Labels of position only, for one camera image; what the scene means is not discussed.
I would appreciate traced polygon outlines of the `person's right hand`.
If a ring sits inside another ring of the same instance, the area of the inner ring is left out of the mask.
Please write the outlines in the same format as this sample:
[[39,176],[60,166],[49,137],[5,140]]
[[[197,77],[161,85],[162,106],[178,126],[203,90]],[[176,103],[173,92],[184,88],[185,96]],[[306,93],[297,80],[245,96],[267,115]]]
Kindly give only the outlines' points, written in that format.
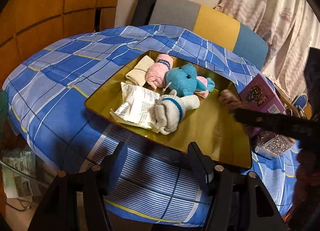
[[293,206],[285,214],[283,220],[288,223],[294,210],[311,197],[308,189],[319,186],[319,156],[305,149],[300,150],[297,160],[299,167],[296,171],[296,183],[293,193]]

